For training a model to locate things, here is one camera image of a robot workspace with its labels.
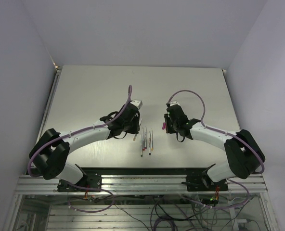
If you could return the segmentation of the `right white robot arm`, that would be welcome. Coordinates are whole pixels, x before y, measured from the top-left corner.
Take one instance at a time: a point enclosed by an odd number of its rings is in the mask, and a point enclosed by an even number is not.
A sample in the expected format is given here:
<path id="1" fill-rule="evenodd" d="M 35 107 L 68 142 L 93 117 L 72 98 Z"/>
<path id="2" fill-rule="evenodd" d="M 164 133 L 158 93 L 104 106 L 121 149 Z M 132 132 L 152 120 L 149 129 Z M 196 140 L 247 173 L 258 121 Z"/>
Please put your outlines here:
<path id="1" fill-rule="evenodd" d="M 212 164 L 202 173 L 201 186 L 212 190 L 218 182 L 232 177 L 246 179 L 257 174 L 262 168 L 265 156 L 248 130 L 226 132 L 218 128 L 204 126 L 199 119 L 189 119 L 178 102 L 168 103 L 164 114 L 166 133 L 185 139 L 202 141 L 223 150 L 227 160 Z"/>

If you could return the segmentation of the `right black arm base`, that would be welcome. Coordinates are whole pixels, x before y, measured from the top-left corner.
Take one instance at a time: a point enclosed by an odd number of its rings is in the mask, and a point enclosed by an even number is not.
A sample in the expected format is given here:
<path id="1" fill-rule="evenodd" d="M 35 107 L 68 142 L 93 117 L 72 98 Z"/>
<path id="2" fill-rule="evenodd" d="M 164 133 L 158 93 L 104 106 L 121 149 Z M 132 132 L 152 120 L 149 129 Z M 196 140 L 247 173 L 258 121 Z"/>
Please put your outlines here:
<path id="1" fill-rule="evenodd" d="M 182 185 L 186 185 L 188 192 L 202 192 L 202 191 L 228 191 L 228 185 L 226 180 L 219 182 L 212 182 L 207 176 L 207 171 L 215 164 L 208 168 L 186 168 L 186 178 L 182 181 Z"/>

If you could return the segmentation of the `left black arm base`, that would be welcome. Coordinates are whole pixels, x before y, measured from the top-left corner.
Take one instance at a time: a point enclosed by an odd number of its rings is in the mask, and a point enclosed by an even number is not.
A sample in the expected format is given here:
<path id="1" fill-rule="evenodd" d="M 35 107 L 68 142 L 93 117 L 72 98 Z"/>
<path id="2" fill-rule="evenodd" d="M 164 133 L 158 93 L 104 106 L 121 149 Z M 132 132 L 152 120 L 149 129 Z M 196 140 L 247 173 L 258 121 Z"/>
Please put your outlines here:
<path id="1" fill-rule="evenodd" d="M 102 177 L 100 173 L 94 168 L 83 167 L 84 172 L 83 178 L 76 183 L 80 187 L 96 188 L 99 189 L 102 185 Z M 59 185 L 57 186 L 58 192 L 84 192 L 84 189 L 76 188 L 66 183 L 65 180 L 60 180 Z"/>

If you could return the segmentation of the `green marker pen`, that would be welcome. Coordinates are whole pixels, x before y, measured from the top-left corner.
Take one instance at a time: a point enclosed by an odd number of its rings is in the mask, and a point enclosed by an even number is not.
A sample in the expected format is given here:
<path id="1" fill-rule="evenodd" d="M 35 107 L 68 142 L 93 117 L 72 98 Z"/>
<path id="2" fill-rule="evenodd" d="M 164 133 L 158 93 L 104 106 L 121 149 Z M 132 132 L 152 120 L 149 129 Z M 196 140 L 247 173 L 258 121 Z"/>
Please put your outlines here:
<path id="1" fill-rule="evenodd" d="M 143 135 L 141 134 L 141 150 L 140 150 L 140 157 L 143 157 L 143 151 L 144 151 L 144 144 L 143 144 Z"/>

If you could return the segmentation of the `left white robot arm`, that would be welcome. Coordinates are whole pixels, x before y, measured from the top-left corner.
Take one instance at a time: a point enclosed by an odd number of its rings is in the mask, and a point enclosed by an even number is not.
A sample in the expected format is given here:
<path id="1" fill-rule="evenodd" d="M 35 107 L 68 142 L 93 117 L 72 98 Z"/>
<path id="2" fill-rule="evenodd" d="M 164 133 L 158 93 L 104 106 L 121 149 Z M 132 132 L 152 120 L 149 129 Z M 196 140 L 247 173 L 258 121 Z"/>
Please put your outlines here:
<path id="1" fill-rule="evenodd" d="M 34 165 L 38 175 L 46 180 L 59 178 L 69 182 L 75 191 L 90 186 L 88 175 L 77 164 L 67 161 L 75 150 L 94 142 L 111 138 L 120 139 L 120 134 L 137 134 L 140 130 L 141 100 L 132 100 L 120 109 L 103 116 L 91 127 L 78 131 L 60 133 L 51 128 L 41 136 L 29 154 L 29 165 Z"/>

